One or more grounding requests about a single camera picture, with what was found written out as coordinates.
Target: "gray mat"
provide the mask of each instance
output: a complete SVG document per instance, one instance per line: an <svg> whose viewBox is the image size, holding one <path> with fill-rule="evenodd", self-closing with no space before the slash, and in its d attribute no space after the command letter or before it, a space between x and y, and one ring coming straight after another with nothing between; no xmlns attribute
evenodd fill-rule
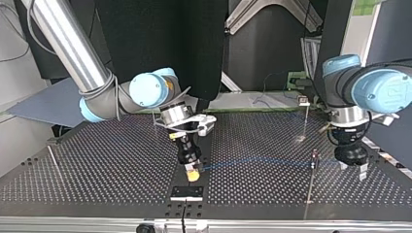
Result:
<svg viewBox="0 0 412 233"><path fill-rule="evenodd" d="M76 127L83 120L81 95L72 79L65 79L31 96L7 110L11 115L42 122Z"/></svg>

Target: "cable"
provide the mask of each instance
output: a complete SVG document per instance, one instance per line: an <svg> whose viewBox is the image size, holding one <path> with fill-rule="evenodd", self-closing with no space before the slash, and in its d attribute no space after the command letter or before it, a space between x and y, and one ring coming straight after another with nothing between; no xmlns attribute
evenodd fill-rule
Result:
<svg viewBox="0 0 412 233"><path fill-rule="evenodd" d="M11 116L11 117L9 117L9 118L6 118L6 119L0 121L0 124L5 123L5 122L7 122L7 121L9 121L9 120L11 120L11 119L14 119L14 118L16 118L16 117L17 117L17 116Z"/></svg>
<svg viewBox="0 0 412 233"><path fill-rule="evenodd" d="M97 12L96 3L94 2L93 16L92 16L92 19L91 19L90 30L88 30L88 38L89 39L91 38L91 33L93 32L93 26L94 26L94 21L95 21L95 18L96 18L96 12Z"/></svg>
<svg viewBox="0 0 412 233"><path fill-rule="evenodd" d="M261 100L261 98L265 95L265 92L266 92L266 81L267 81L267 79L268 79L269 77L271 77L272 75L280 75L280 74L284 74L284 73L286 73L286 72L288 72L288 71L281 71L281 72L276 72L276 73L270 73L270 74L268 74L268 75L263 79L263 91L261 92L261 95L260 95L259 97L257 97L257 98L254 100L254 102L252 102L252 104L256 104L257 102L260 102L260 103L265 104L269 109L271 109L268 103L266 103L265 101Z"/></svg>
<svg viewBox="0 0 412 233"><path fill-rule="evenodd" d="M113 75L113 73L110 69L107 69L107 70L109 71L109 79L106 81L106 83L104 83L99 88L94 89L90 92L81 92L79 90L79 94L81 94L85 98L85 100L92 100L92 99L96 98L97 96L99 96L100 94L102 94L103 92L105 92L110 86L112 86L112 83L115 83L116 118L118 119L118 121L121 121L120 103L119 103L119 89L123 93L125 93L125 91L124 91L123 88L119 87L118 78L115 75Z"/></svg>
<svg viewBox="0 0 412 233"><path fill-rule="evenodd" d="M354 142L352 142L352 143L350 143L350 144L339 144L339 143L335 143L335 142L332 140L332 136L331 136L331 132L330 132L331 130L328 130L328 131L326 132L327 138L329 139L329 141L330 141L334 146L337 146L337 147L340 147L340 148L347 148L347 147L351 147L351 146L355 145L356 143L360 142L360 141L364 138L364 136L366 136L367 132L369 132L370 125L372 124L373 119L372 119L372 113L371 113L370 111L367 111L367 115L368 115L368 117L369 117L369 121L367 122L366 128L363 130L363 133L362 133Z"/></svg>
<svg viewBox="0 0 412 233"><path fill-rule="evenodd" d="M304 53L304 58L305 58L304 60L305 60L305 63L306 63L306 67L308 69L309 80L312 82L312 85L313 85L313 89L315 90L315 93L319 96L319 99L322 102L325 103L324 99L322 99L322 96L319 94L319 91L315 86L314 80L312 80L312 77L309 73L309 61L308 61L308 57L306 55L306 42L305 42L305 39L306 39L306 24L307 24L309 12L310 12L310 6L311 6L310 1L308 1L308 7L307 7L307 10L306 10L306 14L305 14L305 20L303 22L303 53Z"/></svg>
<svg viewBox="0 0 412 233"><path fill-rule="evenodd" d="M0 2L0 13L1 13L3 19L5 19L5 20L9 23L9 25L13 28L13 30L16 32L16 34L18 34L18 36L21 38L21 40L23 40L24 42L26 42L26 38L25 38L25 36L24 36L24 33L23 33L23 32L19 32L19 31L17 30L17 28L15 28L15 25L9 20L9 18L8 18L7 15L3 12L3 10L1 10L1 7L6 8L7 10L9 10L10 12L13 13L13 15L16 16L17 19L19 19L18 13L16 12L16 10L15 10L13 7L11 7L11 6L9 6L9 5L7 5L7 4L5 4L5 3L3 3L3 2Z"/></svg>
<svg viewBox="0 0 412 233"><path fill-rule="evenodd" d="M33 26L31 24L31 18L32 18L32 14L33 14L33 6L34 6L34 2L36 0L30 0L29 2L29 7L27 8L27 27L28 27L28 31L30 32L31 37L33 38L33 40L37 43L37 45L39 45L43 50L46 50L47 52L53 54L53 55L57 55L55 54L54 51L49 50L45 45L43 45L39 39L36 37L34 31L33 31Z"/></svg>
<svg viewBox="0 0 412 233"><path fill-rule="evenodd" d="M18 36L21 38L21 40L23 40L25 43L27 43L26 39L24 37L24 33L21 32L21 34L20 34L20 32L15 28L15 26L12 24L12 22L9 20L9 18L6 16L6 14L4 14L4 12L1 10L1 7L8 9L9 11L11 11L16 16L16 18L18 18L18 14L15 11L15 9L13 9L11 6L9 6L9 5L7 5L3 2L0 2L0 13L1 13L2 17L10 24L12 29L18 34ZM0 62L7 62L7 61L17 60L19 58L22 58L22 57L26 56L29 51L30 51L30 47L27 44L27 48L26 48L26 50L23 54L18 55L16 57L0 60Z"/></svg>

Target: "yellow object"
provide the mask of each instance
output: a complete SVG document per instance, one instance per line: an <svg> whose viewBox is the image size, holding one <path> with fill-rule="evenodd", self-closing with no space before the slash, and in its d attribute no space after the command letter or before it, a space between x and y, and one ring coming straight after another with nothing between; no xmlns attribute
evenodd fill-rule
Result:
<svg viewBox="0 0 412 233"><path fill-rule="evenodd" d="M172 82L166 81L166 85L167 85L167 87L169 87L170 90L173 90L173 83Z"/></svg>
<svg viewBox="0 0 412 233"><path fill-rule="evenodd" d="M197 170L186 171L189 182L196 182L200 178L200 173Z"/></svg>

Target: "metal frame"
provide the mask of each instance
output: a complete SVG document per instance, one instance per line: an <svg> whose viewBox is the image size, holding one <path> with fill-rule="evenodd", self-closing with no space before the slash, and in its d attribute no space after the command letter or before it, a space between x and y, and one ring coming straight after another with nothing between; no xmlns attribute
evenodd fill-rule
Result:
<svg viewBox="0 0 412 233"><path fill-rule="evenodd" d="M242 89L224 72L222 72L222 83L229 88L231 92L241 93Z"/></svg>
<svg viewBox="0 0 412 233"><path fill-rule="evenodd" d="M315 78L315 70L318 62L319 49L321 48L321 38L301 38L303 66L306 76Z"/></svg>
<svg viewBox="0 0 412 233"><path fill-rule="evenodd" d="M0 217L0 232L135 232L139 224L153 225L156 233L182 232L179 219L79 217ZM374 221L257 221L186 219L188 232L410 232L412 223Z"/></svg>
<svg viewBox="0 0 412 233"><path fill-rule="evenodd" d="M305 24L309 0L242 0L226 21L226 32L234 35L246 22L248 22L261 9L270 5L279 5L286 8L297 20ZM310 6L306 27L313 32L322 24L322 19L315 9Z"/></svg>

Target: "metal stand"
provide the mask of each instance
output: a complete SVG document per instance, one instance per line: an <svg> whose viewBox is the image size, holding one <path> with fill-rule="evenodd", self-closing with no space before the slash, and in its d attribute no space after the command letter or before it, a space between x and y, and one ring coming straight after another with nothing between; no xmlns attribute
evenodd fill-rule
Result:
<svg viewBox="0 0 412 233"><path fill-rule="evenodd" d="M297 20L305 24L306 9L309 5L309 0L242 0L227 19L226 32L234 35L261 9L270 5L279 5L286 8ZM322 19L312 6L310 6L310 8L310 13L306 20L306 27L310 32L313 32L322 24Z"/></svg>

